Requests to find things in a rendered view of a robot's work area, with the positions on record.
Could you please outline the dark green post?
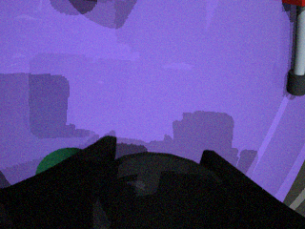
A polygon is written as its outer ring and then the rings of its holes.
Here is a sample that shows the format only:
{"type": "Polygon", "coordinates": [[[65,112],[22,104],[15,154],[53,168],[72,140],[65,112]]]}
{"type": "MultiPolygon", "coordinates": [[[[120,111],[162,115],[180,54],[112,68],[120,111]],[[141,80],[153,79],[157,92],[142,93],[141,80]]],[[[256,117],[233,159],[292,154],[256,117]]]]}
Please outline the dark green post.
{"type": "Polygon", "coordinates": [[[41,160],[39,163],[37,171],[35,171],[36,175],[43,171],[47,171],[50,167],[54,167],[60,161],[68,159],[69,156],[73,156],[75,153],[81,152],[83,149],[76,149],[76,148],[61,148],[58,150],[54,150],[53,153],[49,153],[48,156],[45,156],[45,159],[41,160]]]}

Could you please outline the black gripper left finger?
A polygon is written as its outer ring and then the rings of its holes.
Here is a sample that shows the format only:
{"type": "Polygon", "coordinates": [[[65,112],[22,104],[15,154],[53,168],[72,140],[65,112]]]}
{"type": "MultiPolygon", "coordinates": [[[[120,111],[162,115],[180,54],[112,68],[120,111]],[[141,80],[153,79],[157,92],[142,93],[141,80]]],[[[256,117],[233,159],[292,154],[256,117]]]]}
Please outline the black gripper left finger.
{"type": "Polygon", "coordinates": [[[0,229],[91,229],[92,180],[114,161],[106,136],[47,171],[0,188],[0,229]]]}

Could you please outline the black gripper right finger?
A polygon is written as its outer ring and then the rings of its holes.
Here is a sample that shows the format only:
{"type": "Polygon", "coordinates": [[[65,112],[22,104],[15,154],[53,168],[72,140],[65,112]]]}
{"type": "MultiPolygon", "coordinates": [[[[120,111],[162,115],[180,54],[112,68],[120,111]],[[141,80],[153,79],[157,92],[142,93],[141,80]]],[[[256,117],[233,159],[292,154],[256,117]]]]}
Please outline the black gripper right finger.
{"type": "Polygon", "coordinates": [[[236,201],[233,229],[305,229],[305,217],[268,194],[214,150],[203,150],[199,164],[228,184],[236,201]]]}

